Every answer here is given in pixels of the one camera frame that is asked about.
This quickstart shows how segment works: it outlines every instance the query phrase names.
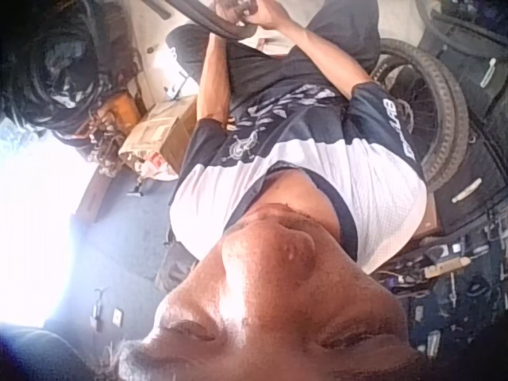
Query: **black and white jersey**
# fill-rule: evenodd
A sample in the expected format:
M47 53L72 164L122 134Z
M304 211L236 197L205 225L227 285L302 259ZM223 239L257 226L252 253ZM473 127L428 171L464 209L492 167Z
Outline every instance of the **black and white jersey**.
M394 99L365 83L344 106L333 90L305 85L249 108L234 132L214 120L198 123L170 209L175 238L202 260L267 176L289 168L304 171L331 200L341 246L369 274L423 218L425 182Z

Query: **eye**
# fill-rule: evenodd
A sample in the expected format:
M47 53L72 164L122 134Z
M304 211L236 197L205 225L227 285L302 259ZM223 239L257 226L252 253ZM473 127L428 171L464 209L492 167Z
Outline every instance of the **eye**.
M179 321L167 328L172 333L178 333L200 341L213 341L215 336L208 329L194 321Z
M373 337L373 335L368 333L352 333L344 337L338 337L332 339L331 341L327 341L321 346L325 349L351 348L354 347L355 345L358 345L362 341L370 339L371 337Z

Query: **neck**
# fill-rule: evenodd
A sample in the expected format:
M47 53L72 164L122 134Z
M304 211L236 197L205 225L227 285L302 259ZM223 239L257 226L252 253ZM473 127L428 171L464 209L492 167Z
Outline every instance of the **neck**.
M287 205L292 210L311 217L340 241L341 224L335 208L303 171L290 169L268 176L260 195L249 209L274 203Z

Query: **nose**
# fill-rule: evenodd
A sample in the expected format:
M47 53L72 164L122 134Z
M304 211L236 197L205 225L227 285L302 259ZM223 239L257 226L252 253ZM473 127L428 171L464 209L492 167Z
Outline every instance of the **nose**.
M292 313L291 301L312 276L316 253L309 234L267 219L227 236L222 260L229 293L241 298L249 320L266 321Z

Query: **handle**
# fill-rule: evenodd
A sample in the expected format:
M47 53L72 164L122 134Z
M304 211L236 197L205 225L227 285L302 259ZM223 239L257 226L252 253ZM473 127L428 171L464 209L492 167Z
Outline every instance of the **handle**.
M141 0L144 4L146 4L151 10L157 13L160 18L163 20L169 20L171 18L171 13L167 12L162 6L157 4L154 0Z

